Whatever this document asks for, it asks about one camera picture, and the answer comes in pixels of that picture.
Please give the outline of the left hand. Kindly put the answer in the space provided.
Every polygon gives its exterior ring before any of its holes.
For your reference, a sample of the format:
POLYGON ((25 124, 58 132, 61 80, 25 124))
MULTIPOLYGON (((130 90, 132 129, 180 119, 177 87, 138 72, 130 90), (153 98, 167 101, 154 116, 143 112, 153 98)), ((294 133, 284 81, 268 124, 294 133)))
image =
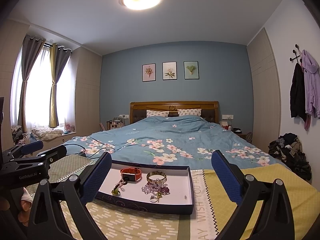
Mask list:
MULTIPOLYGON (((7 211, 10 207, 9 202, 3 197, 1 197, 0 200, 1 211, 7 211)), ((31 195, 25 187, 23 188, 23 194, 21 196, 20 204, 21 210, 18 214, 18 220, 24 226, 28 226, 31 206, 33 204, 33 198, 31 197, 31 195)))

